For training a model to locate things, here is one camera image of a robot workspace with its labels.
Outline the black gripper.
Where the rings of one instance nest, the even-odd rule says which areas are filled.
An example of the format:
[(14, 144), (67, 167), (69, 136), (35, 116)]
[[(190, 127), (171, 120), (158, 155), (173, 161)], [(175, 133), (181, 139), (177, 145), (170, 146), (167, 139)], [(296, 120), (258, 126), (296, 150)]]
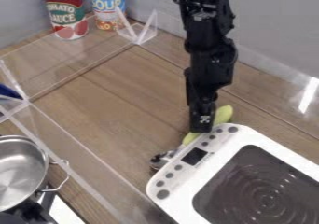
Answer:
[(190, 130), (209, 133), (213, 130), (217, 105), (193, 105), (201, 100), (214, 102), (217, 92), (234, 81), (238, 50), (229, 40), (218, 48), (191, 53), (191, 66), (185, 70), (187, 105), (190, 106)]

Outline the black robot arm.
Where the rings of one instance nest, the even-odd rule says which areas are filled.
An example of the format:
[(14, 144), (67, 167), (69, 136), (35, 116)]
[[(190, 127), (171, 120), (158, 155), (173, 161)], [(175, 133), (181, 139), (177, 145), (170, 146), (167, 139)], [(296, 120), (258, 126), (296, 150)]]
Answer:
[(185, 49), (191, 56), (185, 69), (190, 131), (209, 133), (217, 117), (218, 90), (234, 81), (238, 49), (227, 36), (235, 28), (230, 0), (174, 0), (179, 5)]

